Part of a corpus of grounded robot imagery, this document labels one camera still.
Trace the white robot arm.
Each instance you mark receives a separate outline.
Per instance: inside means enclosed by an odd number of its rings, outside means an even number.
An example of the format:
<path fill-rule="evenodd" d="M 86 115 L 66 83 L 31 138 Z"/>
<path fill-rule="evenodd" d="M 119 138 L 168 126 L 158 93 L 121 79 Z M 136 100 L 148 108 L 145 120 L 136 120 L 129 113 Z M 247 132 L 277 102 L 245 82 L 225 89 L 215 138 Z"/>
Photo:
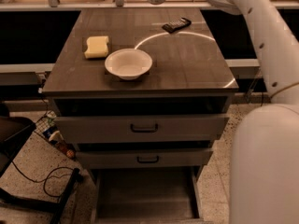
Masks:
<path fill-rule="evenodd" d="M 235 131 L 230 224 L 299 224 L 299 43 L 269 0 L 207 0 L 241 14 L 271 100 Z"/>

